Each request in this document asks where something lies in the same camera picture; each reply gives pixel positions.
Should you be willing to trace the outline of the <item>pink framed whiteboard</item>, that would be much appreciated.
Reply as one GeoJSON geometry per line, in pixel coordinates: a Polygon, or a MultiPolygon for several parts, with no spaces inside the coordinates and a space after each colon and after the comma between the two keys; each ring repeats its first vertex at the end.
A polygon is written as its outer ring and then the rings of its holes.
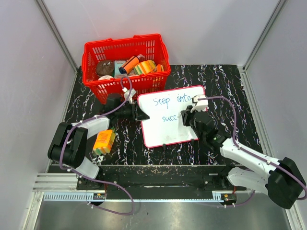
{"type": "Polygon", "coordinates": [[[145,146],[155,148],[197,140],[192,128],[183,125],[181,111],[193,105],[193,97],[204,94],[204,87],[198,85],[138,96],[139,107],[150,117],[141,121],[145,146]]]}

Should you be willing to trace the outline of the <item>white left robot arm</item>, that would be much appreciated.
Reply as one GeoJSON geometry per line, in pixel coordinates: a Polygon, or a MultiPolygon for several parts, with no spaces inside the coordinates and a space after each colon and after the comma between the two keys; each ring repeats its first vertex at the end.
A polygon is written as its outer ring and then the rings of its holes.
{"type": "Polygon", "coordinates": [[[48,158],[62,163],[88,177],[87,184],[93,189],[100,189],[104,184],[102,171],[86,156],[87,140],[101,131],[112,128],[118,119],[126,118],[135,121],[148,120],[150,117],[141,110],[136,100],[123,102],[122,96],[112,93],[103,105],[102,114],[87,119],[86,122],[58,125],[48,149],[48,158]]]}

